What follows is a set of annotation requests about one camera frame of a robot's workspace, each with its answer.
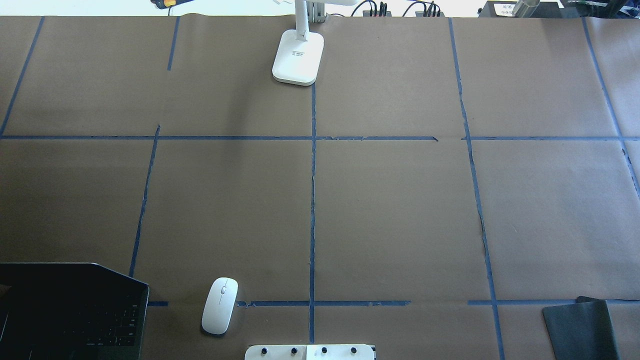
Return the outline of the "grey laptop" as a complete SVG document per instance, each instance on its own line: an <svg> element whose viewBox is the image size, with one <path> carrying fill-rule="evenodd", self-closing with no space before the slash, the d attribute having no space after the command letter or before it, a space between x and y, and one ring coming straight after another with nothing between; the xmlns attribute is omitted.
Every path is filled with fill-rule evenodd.
<svg viewBox="0 0 640 360"><path fill-rule="evenodd" d="M150 287L92 262L1 264L3 360L139 360Z"/></svg>

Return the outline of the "black mouse pad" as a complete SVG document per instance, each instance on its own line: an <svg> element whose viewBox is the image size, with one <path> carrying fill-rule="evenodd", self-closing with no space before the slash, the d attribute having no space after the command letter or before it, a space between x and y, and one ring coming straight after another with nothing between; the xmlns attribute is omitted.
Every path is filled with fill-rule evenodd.
<svg viewBox="0 0 640 360"><path fill-rule="evenodd" d="M605 300L579 296L575 303L542 308L556 360L620 360Z"/></svg>

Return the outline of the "white desk lamp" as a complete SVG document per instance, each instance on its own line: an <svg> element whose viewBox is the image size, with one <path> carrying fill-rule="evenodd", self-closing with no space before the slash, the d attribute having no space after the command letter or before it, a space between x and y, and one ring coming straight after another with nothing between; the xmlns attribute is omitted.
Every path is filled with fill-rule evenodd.
<svg viewBox="0 0 640 360"><path fill-rule="evenodd" d="M322 34L311 32L309 24L324 22L319 14L325 3L352 6L355 0L288 0L295 6L295 29L286 30L279 40L272 77L283 84L312 85L318 76L324 48Z"/></svg>

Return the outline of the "white computer mouse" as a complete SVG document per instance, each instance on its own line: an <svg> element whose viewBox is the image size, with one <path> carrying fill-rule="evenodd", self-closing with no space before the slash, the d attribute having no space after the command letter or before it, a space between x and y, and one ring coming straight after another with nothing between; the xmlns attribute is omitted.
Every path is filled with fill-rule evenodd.
<svg viewBox="0 0 640 360"><path fill-rule="evenodd" d="M201 327L206 333L222 336L227 332L236 307L238 289L238 282L233 278L220 277L214 280L201 317Z"/></svg>

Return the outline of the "orange black tool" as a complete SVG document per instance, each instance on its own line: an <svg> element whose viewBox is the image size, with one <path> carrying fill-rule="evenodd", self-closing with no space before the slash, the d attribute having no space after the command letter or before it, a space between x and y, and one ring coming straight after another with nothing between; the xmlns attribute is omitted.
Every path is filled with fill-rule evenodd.
<svg viewBox="0 0 640 360"><path fill-rule="evenodd" d="M151 0L151 4L160 10L169 9L175 6L182 5L183 3L189 3L192 0Z"/></svg>

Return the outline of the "black box with label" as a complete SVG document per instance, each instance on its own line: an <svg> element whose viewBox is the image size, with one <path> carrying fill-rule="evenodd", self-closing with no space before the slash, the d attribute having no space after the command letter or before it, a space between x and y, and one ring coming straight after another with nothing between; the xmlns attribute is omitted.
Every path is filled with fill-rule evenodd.
<svg viewBox="0 0 640 360"><path fill-rule="evenodd" d="M487 0L478 9L478 18L538 18L560 19L558 3L542 0Z"/></svg>

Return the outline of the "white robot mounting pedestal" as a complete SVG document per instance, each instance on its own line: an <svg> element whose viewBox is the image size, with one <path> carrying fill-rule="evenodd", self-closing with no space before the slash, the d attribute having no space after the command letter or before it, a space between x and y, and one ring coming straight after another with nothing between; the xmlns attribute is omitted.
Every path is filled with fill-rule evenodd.
<svg viewBox="0 0 640 360"><path fill-rule="evenodd" d="M261 344L247 348L245 360L375 360L370 344Z"/></svg>

